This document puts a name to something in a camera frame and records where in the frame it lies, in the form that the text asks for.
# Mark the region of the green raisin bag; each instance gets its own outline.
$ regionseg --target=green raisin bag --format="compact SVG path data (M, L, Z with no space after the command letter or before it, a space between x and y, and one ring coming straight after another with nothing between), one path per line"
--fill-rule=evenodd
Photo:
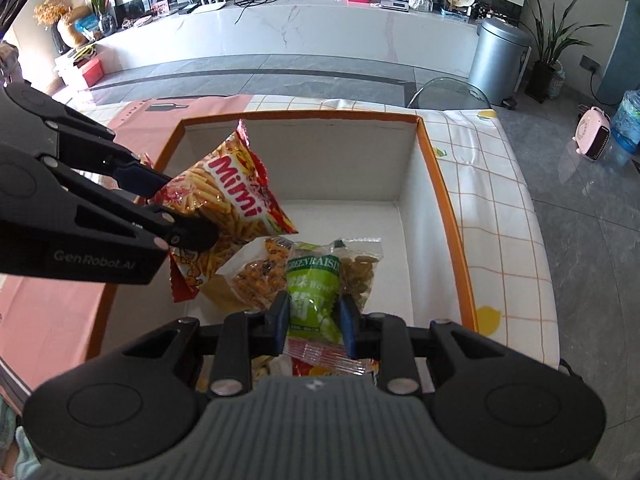
M340 258L332 246L297 243L287 262L287 289L291 298L289 335L342 343L332 319L340 292Z

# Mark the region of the electrical outlet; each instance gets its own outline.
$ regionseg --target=electrical outlet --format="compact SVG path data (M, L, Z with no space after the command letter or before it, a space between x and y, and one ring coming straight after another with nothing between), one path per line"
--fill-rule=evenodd
M600 70L600 64L590 57L582 56L582 60L580 62L580 66L591 72L592 74L597 74L598 70Z

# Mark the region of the plant pot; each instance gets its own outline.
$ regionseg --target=plant pot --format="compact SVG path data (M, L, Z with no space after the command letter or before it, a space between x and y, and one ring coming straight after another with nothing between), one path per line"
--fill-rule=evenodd
M101 14L98 16L98 28L106 38L117 30L116 19L110 14Z
M549 84L549 99L557 99L558 97L560 97L562 86L564 86L564 82L566 80L566 72L564 71L562 63L558 61L554 65L554 69L554 76L551 78L551 83Z
M548 97L549 85L555 73L556 71L553 67L548 64L542 63L541 61L535 62L531 79L524 93L542 104Z
M68 44L62 41L62 36L60 36L60 31L58 30L58 22L55 22L49 28L51 29L51 37L53 38L53 44L56 47L56 52L60 55L69 52L71 48Z
M76 29L74 22L69 20L70 14L71 13L62 16L56 27L58 28L62 41L70 48L78 48L87 43L88 40Z

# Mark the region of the lemon print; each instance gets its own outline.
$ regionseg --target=lemon print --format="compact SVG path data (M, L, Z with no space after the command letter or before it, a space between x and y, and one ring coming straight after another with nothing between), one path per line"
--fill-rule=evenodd
M478 117L484 120L497 119L498 114L495 113L493 110L480 110L478 112Z
M483 336L489 337L498 330L502 318L498 310L490 306L481 306L476 309L476 316L478 317L478 328Z

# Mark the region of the silver trash can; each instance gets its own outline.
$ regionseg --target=silver trash can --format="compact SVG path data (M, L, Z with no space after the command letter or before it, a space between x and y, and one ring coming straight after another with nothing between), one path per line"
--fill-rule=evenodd
M481 89L492 105L514 107L512 97L526 62L530 35L496 18L484 20L478 34L469 84Z

